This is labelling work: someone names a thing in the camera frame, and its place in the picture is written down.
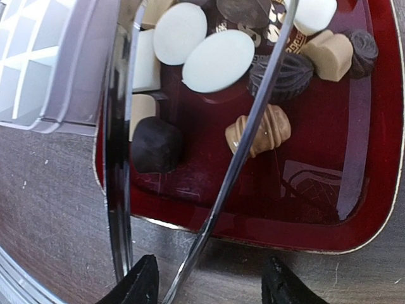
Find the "wooden table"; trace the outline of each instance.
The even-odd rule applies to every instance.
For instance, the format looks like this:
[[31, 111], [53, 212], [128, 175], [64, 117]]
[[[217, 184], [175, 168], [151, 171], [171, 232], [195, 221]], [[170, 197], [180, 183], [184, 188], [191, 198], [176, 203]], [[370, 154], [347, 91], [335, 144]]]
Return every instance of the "wooden table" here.
[[[405, 36], [405, 1], [395, 0]], [[93, 138], [0, 129], [0, 246], [68, 303], [95, 303], [115, 283]], [[344, 256], [277, 252], [331, 304], [405, 303], [405, 191], [383, 232]], [[193, 235], [132, 219], [134, 254], [158, 256], [161, 295]], [[177, 303], [261, 303], [260, 274], [272, 250], [211, 240]]]

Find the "white oval candy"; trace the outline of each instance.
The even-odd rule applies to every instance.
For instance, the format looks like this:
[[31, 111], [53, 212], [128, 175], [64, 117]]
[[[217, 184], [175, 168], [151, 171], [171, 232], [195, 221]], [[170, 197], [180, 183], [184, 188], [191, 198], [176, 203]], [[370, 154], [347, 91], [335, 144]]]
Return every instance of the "white oval candy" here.
[[189, 89], [211, 93], [226, 89], [250, 67], [254, 42], [239, 30], [226, 30], [206, 38], [183, 66], [183, 83]]
[[[288, 9], [291, 0], [285, 0]], [[336, 0], [300, 0], [294, 25], [304, 35], [311, 36], [326, 29], [337, 9]]]
[[155, 26], [153, 46], [156, 57], [167, 65], [182, 65], [207, 35], [207, 18], [192, 3], [172, 6]]

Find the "beige candy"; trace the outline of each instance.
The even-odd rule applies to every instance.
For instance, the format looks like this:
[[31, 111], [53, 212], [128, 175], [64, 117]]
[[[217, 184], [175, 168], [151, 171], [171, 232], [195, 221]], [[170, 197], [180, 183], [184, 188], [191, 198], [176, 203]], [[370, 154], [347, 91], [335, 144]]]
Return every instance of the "beige candy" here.
[[159, 115], [159, 104], [150, 95], [132, 95], [131, 121], [129, 125], [129, 141], [132, 141], [138, 123], [147, 117]]
[[[225, 131], [229, 148], [234, 154], [239, 145], [242, 133], [246, 128], [247, 116], [240, 116], [236, 122]], [[254, 158], [257, 154], [279, 147], [291, 136], [291, 125], [288, 117], [279, 106], [268, 104], [261, 119], [258, 133], [253, 140], [250, 154]]]
[[321, 79], [338, 82], [352, 65], [353, 46], [345, 35], [325, 30], [305, 44], [300, 54], [313, 62]]
[[176, 0], [148, 0], [145, 9], [145, 15], [142, 19], [142, 28], [149, 30], [154, 29], [155, 25]]

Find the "plastic grid compartment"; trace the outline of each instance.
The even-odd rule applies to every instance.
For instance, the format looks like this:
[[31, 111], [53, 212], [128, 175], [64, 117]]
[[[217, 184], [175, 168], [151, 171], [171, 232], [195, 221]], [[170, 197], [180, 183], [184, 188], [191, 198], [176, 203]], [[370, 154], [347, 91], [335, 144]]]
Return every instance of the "plastic grid compartment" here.
[[31, 129], [47, 104], [77, 0], [8, 0], [0, 21], [0, 125]]

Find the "tray rim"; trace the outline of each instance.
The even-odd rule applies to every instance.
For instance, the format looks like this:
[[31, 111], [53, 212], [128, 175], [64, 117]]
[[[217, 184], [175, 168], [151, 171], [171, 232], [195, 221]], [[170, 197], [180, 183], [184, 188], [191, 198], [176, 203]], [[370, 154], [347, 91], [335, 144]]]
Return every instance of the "tray rim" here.
[[[390, 220], [392, 213], [394, 211], [395, 205], [397, 203], [398, 200], [398, 194], [399, 194], [399, 188], [401, 185], [401, 179], [402, 179], [402, 168], [403, 168], [403, 163], [404, 163], [404, 155], [405, 155], [405, 56], [404, 56], [404, 48], [402, 45], [402, 38], [401, 38], [401, 31], [400, 31], [400, 27], [399, 27], [399, 20], [398, 20], [398, 15], [397, 15], [397, 10], [396, 10], [396, 5], [394, 3], [394, 0], [390, 0], [390, 4], [391, 4], [391, 10], [392, 10], [392, 16], [394, 18], [394, 23], [395, 23], [395, 30], [397, 33], [397, 40], [398, 40], [398, 46], [399, 46], [399, 56], [401, 59], [401, 75], [402, 75], [402, 105], [404, 106], [404, 110], [402, 111], [402, 137], [401, 137], [401, 151], [400, 151], [400, 160], [399, 160], [399, 165], [398, 165], [398, 173], [397, 173], [397, 181], [396, 181], [396, 186], [395, 186], [395, 191], [394, 191], [394, 196], [392, 198], [392, 203], [391, 203], [391, 208], [389, 210], [389, 213], [387, 215], [387, 217], [385, 218], [384, 223], [382, 223], [381, 227], [379, 228], [379, 230], [376, 231], [376, 233], [374, 233], [374, 235], [369, 238], [369, 240], [365, 241], [364, 243], [348, 249], [348, 250], [342, 250], [342, 251], [328, 251], [328, 250], [300, 250], [300, 249], [296, 249], [293, 250], [291, 248], [283, 248], [283, 247], [279, 247], [279, 246], [265, 246], [265, 245], [260, 245], [258, 243], [250, 243], [248, 241], [241, 241], [239, 239], [232, 239], [229, 237], [221, 237], [221, 236], [216, 236], [213, 235], [212, 238], [215, 239], [221, 239], [222, 241], [227, 241], [227, 242], [231, 242], [231, 243], [235, 243], [235, 244], [243, 244], [243, 245], [247, 245], [247, 246], [252, 246], [252, 247], [258, 247], [258, 248], [269, 248], [269, 249], [274, 249], [274, 250], [281, 250], [281, 251], [299, 251], [299, 252], [305, 252], [305, 253], [314, 253], [314, 254], [318, 254], [318, 255], [345, 255], [348, 253], [353, 253], [355, 251], [360, 250], [361, 248], [367, 246], [368, 244], [370, 244], [372, 241], [374, 241], [374, 239], [385, 229], [385, 226], [388, 224], [388, 221]], [[101, 113], [101, 109], [99, 109], [99, 117], [101, 117], [102, 113]], [[103, 185], [101, 184], [100, 180], [99, 180], [99, 176], [97, 174], [97, 168], [96, 168], [96, 152], [97, 152], [97, 138], [98, 138], [98, 133], [99, 133], [99, 124], [96, 125], [96, 130], [94, 133], [94, 140], [93, 140], [93, 148], [92, 148], [92, 170], [93, 170], [93, 174], [94, 174], [94, 178], [96, 180], [97, 185], [100, 187], [101, 192], [103, 193], [103, 195], [106, 195], [106, 192], [103, 188]], [[141, 220], [145, 220], [146, 222], [161, 226], [161, 227], [165, 227], [174, 231], [184, 231], [184, 232], [189, 232], [192, 234], [197, 234], [196, 231], [193, 231], [191, 229], [188, 229], [184, 226], [181, 225], [175, 225], [172, 223], [168, 223], [168, 222], [164, 222], [161, 220], [156, 220], [154, 218], [149, 218], [149, 217], [144, 217], [142, 215], [136, 215], [136, 214], [131, 214], [131, 217], [137, 218], [137, 219], [141, 219]]]

